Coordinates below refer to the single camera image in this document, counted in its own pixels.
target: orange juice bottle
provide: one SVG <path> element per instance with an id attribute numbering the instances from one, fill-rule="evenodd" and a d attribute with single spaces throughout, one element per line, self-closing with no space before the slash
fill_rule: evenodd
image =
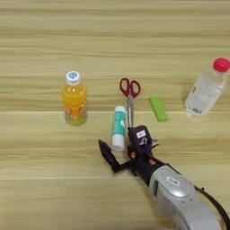
<path id="1" fill-rule="evenodd" d="M 85 84 L 76 71 L 66 74 L 66 85 L 62 88 L 61 95 L 64 103 L 65 120 L 73 126 L 80 126 L 86 122 L 86 95 Z"/>

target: clear plastic bottle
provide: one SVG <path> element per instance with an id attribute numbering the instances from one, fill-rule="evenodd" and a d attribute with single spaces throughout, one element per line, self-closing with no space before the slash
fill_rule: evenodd
<path id="1" fill-rule="evenodd" d="M 66 74 L 66 85 L 61 91 L 66 122 L 73 126 L 80 126 L 86 122 L 86 97 L 85 84 L 81 83 L 81 77 L 76 71 Z"/>
<path id="2" fill-rule="evenodd" d="M 218 58 L 210 72 L 202 73 L 184 103 L 190 116 L 203 116 L 210 112 L 226 86 L 226 72 L 230 67 L 229 60 Z"/>

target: white bottle cap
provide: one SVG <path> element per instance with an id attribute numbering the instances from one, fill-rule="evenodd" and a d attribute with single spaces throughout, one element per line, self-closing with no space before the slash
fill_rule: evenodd
<path id="1" fill-rule="evenodd" d="M 111 149 L 116 152 L 125 150 L 125 138 L 121 134 L 114 134 L 111 137 Z"/>
<path id="2" fill-rule="evenodd" d="M 126 114 L 126 108 L 123 106 L 115 107 L 114 112 L 116 111 L 122 111 Z M 123 152 L 125 150 L 125 137 L 121 134 L 113 134 L 111 138 L 111 149 L 116 152 Z"/>
<path id="3" fill-rule="evenodd" d="M 66 82 L 70 85 L 78 85 L 81 82 L 81 76 L 76 71 L 70 71 L 66 74 Z"/>
<path id="4" fill-rule="evenodd" d="M 123 111 L 124 113 L 126 113 L 126 108 L 124 106 L 116 106 L 114 112 L 116 111 Z"/>

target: green eraser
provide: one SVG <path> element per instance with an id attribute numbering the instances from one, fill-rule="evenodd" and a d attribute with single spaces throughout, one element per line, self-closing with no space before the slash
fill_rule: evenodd
<path id="1" fill-rule="evenodd" d="M 149 101 L 152 106 L 152 110 L 155 113 L 156 119 L 158 122 L 164 122 L 168 120 L 168 116 L 165 112 L 164 105 L 161 99 L 157 96 L 153 96 L 149 98 Z"/>

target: bottle cap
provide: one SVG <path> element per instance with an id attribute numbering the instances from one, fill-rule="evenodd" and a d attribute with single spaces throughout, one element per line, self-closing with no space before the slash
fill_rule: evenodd
<path id="1" fill-rule="evenodd" d="M 114 134 L 111 137 L 111 149 L 116 152 L 125 150 L 125 138 L 121 134 Z"/>
<path id="2" fill-rule="evenodd" d="M 66 74 L 67 84 L 78 85 L 81 82 L 81 76 L 76 71 L 70 71 Z"/>
<path id="3" fill-rule="evenodd" d="M 123 111 L 126 113 L 126 108 L 124 106 L 116 106 L 114 112 Z"/>
<path id="4" fill-rule="evenodd" d="M 216 71 L 225 73 L 230 68 L 230 62 L 226 58 L 218 58 L 213 63 L 213 67 Z"/>

